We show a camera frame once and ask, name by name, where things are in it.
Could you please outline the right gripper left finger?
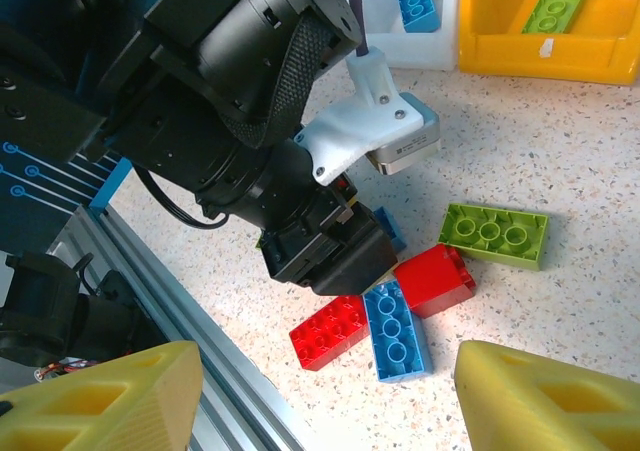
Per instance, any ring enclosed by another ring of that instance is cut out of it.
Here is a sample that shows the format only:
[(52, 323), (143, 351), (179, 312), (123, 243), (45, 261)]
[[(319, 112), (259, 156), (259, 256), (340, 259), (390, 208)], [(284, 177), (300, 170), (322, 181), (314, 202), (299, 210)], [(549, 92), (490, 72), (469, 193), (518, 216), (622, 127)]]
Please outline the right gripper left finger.
[(203, 386), (198, 345), (173, 341), (1, 397), (4, 450), (185, 450)]

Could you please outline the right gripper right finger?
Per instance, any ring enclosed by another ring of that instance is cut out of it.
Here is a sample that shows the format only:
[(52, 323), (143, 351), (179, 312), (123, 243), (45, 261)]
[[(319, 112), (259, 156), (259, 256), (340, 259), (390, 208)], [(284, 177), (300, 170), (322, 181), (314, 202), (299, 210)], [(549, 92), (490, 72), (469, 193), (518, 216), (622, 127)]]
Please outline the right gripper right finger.
[(454, 384), (474, 450), (636, 450), (638, 384), (479, 340)]

